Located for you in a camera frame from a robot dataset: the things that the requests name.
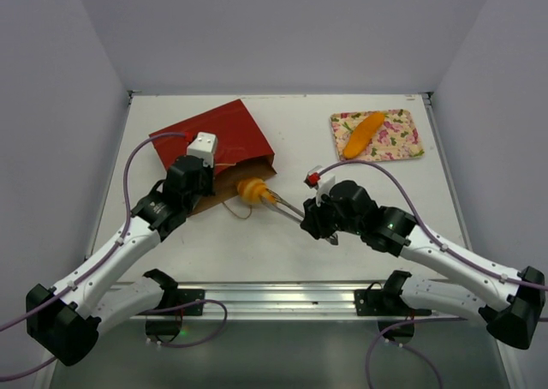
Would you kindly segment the fake croissant bread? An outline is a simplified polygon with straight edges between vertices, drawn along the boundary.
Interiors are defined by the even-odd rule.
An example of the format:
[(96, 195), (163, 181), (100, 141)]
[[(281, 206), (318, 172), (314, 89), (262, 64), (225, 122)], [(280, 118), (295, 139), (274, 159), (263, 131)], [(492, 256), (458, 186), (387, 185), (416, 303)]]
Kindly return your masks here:
[(275, 205), (277, 200), (267, 188), (265, 181), (259, 177), (240, 180), (236, 184), (237, 194), (248, 205), (262, 204), (264, 201)]

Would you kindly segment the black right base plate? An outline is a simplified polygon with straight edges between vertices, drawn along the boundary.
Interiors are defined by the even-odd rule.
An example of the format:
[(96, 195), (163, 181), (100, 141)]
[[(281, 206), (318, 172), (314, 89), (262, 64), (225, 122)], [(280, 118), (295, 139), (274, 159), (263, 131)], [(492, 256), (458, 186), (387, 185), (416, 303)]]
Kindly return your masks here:
[(412, 317), (432, 314), (430, 309), (409, 307), (399, 295), (379, 282), (370, 284), (366, 289), (355, 290), (354, 307), (358, 316)]

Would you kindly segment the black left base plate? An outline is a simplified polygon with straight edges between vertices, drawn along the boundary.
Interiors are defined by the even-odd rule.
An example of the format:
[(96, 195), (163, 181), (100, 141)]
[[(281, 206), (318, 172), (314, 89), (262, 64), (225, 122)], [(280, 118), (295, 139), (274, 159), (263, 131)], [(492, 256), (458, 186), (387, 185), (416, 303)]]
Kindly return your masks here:
[(201, 301), (206, 297), (203, 289), (178, 289), (172, 299), (172, 306), (184, 305), (181, 309), (182, 316), (201, 316), (204, 310), (204, 303), (191, 305), (192, 302)]

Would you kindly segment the red paper bag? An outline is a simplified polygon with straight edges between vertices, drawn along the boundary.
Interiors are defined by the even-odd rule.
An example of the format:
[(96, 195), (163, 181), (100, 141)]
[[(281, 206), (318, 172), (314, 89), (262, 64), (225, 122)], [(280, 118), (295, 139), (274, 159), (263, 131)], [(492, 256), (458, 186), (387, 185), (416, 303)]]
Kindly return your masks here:
[(164, 137), (152, 143), (165, 168), (187, 152), (187, 146), (199, 132), (214, 134), (217, 150), (215, 194), (200, 200), (194, 209), (196, 214), (237, 196), (236, 184), (243, 179), (266, 180), (277, 174), (273, 168), (273, 149), (239, 99), (153, 132), (153, 136), (162, 133), (186, 135), (184, 138)]

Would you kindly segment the aluminium frame rail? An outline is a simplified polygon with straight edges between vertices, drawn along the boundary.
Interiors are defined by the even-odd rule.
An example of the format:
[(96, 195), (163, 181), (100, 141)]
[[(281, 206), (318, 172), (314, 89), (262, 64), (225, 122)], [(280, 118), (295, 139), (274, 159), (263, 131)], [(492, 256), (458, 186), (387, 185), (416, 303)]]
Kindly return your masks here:
[[(354, 291), (370, 283), (179, 283), (177, 289), (203, 289), (203, 314), (190, 318), (214, 320), (403, 320), (412, 317), (358, 316)], [(404, 288), (402, 300), (411, 308), (430, 309), (436, 319), (460, 317), (481, 322), (480, 309), (485, 303), (461, 286), (419, 278)]]

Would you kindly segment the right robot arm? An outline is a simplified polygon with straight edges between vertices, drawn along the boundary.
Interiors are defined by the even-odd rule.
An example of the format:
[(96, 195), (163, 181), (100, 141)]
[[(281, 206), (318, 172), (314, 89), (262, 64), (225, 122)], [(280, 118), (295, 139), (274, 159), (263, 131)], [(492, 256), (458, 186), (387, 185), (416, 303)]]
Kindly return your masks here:
[(486, 260), (447, 241), (412, 214), (378, 206), (355, 182), (335, 184), (321, 198), (303, 203), (301, 228), (315, 239), (337, 232), (358, 236), (371, 249), (421, 264), (445, 282), (395, 270), (373, 301), (395, 315), (437, 311), (477, 320), (497, 340), (526, 350), (545, 306), (545, 276)]

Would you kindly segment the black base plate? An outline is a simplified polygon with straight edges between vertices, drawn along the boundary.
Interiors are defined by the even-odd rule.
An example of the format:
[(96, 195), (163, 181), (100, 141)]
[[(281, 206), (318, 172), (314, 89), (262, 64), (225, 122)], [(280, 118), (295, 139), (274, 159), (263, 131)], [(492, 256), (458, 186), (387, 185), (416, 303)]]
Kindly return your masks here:
[(172, 306), (184, 305), (181, 309), (182, 316), (201, 316), (204, 310), (204, 303), (191, 305), (192, 302), (201, 301), (206, 297), (203, 289), (178, 289), (172, 299)]
[(370, 284), (366, 289), (355, 290), (354, 307), (358, 316), (412, 317), (432, 314), (430, 309), (409, 307), (399, 295), (379, 282)]

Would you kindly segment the floral rectangular tray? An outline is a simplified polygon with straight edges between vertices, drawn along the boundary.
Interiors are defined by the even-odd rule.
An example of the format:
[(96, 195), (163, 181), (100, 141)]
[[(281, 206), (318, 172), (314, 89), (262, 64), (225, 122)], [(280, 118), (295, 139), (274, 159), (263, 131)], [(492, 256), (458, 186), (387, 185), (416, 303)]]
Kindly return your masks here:
[(382, 162), (419, 158), (425, 151), (411, 112), (405, 109), (387, 111), (341, 112), (330, 116), (330, 124), (337, 156), (343, 157), (343, 149), (354, 129), (374, 112), (384, 113), (384, 124), (372, 137), (366, 150), (355, 159)]

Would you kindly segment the fake orange bread loaf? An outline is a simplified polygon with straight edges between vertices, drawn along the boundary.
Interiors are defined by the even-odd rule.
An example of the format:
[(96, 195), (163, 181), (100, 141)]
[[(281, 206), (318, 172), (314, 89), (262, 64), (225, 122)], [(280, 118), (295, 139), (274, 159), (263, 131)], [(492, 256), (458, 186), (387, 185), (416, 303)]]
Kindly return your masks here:
[(366, 150), (370, 140), (384, 124), (384, 113), (374, 112), (365, 118), (351, 133), (342, 151), (345, 159), (354, 159)]

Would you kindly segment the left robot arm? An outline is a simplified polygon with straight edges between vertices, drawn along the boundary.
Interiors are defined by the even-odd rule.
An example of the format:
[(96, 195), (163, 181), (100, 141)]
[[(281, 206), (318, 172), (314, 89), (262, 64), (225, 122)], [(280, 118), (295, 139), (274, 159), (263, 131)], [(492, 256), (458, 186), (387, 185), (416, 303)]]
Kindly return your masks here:
[(130, 211), (118, 232), (91, 258), (50, 288), (26, 296), (27, 333), (66, 366), (80, 362), (112, 327), (148, 310), (176, 308), (176, 282), (159, 270), (110, 294), (111, 286), (144, 254), (156, 248), (213, 195), (214, 157), (182, 155)]

